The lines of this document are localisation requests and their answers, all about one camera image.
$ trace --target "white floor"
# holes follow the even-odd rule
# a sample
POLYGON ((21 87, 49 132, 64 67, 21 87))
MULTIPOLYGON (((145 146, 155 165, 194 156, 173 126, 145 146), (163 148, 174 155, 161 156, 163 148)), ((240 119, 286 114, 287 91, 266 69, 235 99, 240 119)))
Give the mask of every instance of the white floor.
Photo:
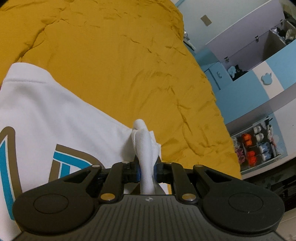
POLYGON ((285 240, 296 241, 296 208, 285 212, 276 231, 285 240))

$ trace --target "white fabric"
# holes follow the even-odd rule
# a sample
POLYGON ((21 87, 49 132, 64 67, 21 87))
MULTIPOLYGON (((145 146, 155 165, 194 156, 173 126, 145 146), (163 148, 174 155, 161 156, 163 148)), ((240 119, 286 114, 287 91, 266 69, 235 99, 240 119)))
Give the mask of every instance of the white fabric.
MULTIPOLYGON (((160 145, 153 132, 142 120, 135 121, 134 130, 124 126, 63 88, 44 69, 26 63, 9 69, 0 90, 0 131, 7 126, 16 133, 23 192, 48 182, 59 144, 94 156, 105 168, 133 160, 137 153, 142 192, 154 193, 152 167, 160 145)), ((71 166, 70 172, 76 170, 71 166)), ((19 229, 9 217, 1 178, 0 217, 0 239, 11 240, 19 229)))

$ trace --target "yellow fabric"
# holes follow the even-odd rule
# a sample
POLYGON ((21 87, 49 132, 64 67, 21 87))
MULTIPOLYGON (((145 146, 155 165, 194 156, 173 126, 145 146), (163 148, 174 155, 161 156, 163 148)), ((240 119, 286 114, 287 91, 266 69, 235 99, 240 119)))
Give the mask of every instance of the yellow fabric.
POLYGON ((37 65, 121 123, 143 119, 163 160, 241 177, 211 85, 182 42, 182 15, 170 0, 9 0, 0 23, 0 80, 14 62, 37 65))

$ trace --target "drawer handle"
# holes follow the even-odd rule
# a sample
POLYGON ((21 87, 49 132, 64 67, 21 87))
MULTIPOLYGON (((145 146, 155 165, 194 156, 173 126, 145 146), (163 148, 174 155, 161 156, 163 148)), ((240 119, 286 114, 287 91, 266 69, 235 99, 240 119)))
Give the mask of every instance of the drawer handle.
POLYGON ((219 71, 217 72, 217 75, 218 75, 218 77, 219 77, 220 79, 222 79, 222 76, 221 76, 221 74, 220 74, 219 71))
POLYGON ((272 83, 271 73, 266 73, 261 77, 261 80, 264 85, 270 85, 272 83))

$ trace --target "wall switch plate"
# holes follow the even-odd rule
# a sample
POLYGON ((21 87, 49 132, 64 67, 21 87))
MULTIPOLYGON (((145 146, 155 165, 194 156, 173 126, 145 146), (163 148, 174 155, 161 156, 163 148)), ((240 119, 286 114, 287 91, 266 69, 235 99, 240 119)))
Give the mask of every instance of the wall switch plate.
POLYGON ((212 23, 212 21, 207 17, 207 15, 203 15, 200 19, 205 23, 206 26, 209 26, 212 23))

